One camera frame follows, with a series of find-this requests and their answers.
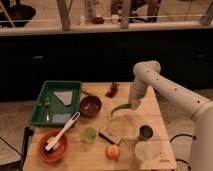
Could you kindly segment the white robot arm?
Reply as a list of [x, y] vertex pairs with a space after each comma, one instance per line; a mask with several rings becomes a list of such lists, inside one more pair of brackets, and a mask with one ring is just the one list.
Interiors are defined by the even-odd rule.
[[213, 171], [213, 101], [160, 75], [157, 61], [138, 62], [133, 67], [134, 81], [128, 102], [135, 110], [152, 86], [168, 101], [180, 107], [195, 123], [195, 140], [191, 145], [191, 171]]

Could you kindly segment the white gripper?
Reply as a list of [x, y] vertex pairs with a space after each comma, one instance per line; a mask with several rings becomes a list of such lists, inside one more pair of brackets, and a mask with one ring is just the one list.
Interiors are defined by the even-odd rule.
[[130, 94], [129, 94], [129, 101], [131, 102], [131, 109], [136, 110], [140, 104], [142, 99], [147, 92], [148, 85], [144, 82], [133, 82], [130, 86]]

